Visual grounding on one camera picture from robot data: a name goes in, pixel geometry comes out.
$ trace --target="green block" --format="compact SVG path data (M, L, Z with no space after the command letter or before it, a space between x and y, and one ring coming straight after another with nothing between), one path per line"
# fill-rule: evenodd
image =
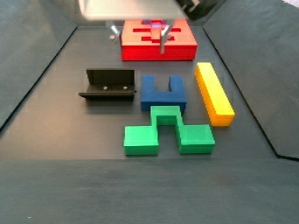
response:
M211 126L185 125L179 106L153 106L151 126L126 127L126 154L131 156L157 155L159 150L158 126L175 125L179 152L182 154L211 153L215 140Z
M153 126L126 127L125 146L129 156L157 155L159 148L157 128Z
M211 153L215 140L211 133L211 126L185 125L181 131L179 151L182 154Z

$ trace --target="red block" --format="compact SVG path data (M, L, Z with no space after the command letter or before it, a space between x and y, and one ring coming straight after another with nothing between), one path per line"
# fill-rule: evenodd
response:
M194 60L198 43L186 19L174 21L171 36L161 53L161 31L165 24L153 20L127 20L122 33L122 60Z

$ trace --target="building block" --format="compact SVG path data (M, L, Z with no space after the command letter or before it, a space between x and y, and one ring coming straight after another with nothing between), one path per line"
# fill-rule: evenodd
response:
M126 154L143 156L158 154L158 132L153 126L126 127Z
M185 125L179 106L153 106L151 126L127 126L125 147L129 156L157 155L158 126L174 125L181 154L211 153L215 140L209 124Z
M161 53L163 20L127 20L122 32L122 60L194 60L198 43L186 19L177 19Z
M155 77L145 75L142 78L142 111L150 111L151 106L181 106L185 112L187 98L185 93L183 78L179 75L170 77L170 91L155 91Z
M213 126L230 126L235 112L211 63L198 63L195 77Z

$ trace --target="gray surface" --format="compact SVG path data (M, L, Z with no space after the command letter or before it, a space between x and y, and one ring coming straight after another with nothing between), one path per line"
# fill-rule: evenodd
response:
M0 0L0 129L77 25L47 0Z
M299 164L276 158L202 28L194 33L197 60L214 63L238 112L233 126L214 130L211 156L179 156L174 128L163 127L159 157L91 160L125 158L125 125L150 122L138 97L134 107L87 105L78 96L89 86L86 67L133 67L138 86L141 75L154 74L161 90L171 74L183 75L187 123L209 116L197 60L123 63L109 30L79 28L0 133L2 223L298 223ZM55 158L89 160L30 160Z
M182 76L187 94L183 120L210 123L194 77L198 61L210 61L229 94L237 118L226 129L214 129L217 147L211 155L181 156L174 127L161 127L161 153L150 158L274 158L258 124L241 97L229 71L205 31L194 27L201 48L195 61L123 62L109 29L79 28L45 74L19 113L0 133L2 159L113 159L125 156L125 127L150 125L141 110L141 76L153 74L157 90L167 90L170 76ZM134 102L91 102L79 97L89 88L86 69L134 68Z
M272 159L0 163L0 219L27 223L297 224L299 164Z
M299 10L281 0L229 0L205 25L281 156L299 158Z

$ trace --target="yellow block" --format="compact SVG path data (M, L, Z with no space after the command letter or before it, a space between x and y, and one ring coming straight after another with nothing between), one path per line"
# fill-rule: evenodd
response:
M211 63L198 63L195 77L213 126L230 126L235 112Z

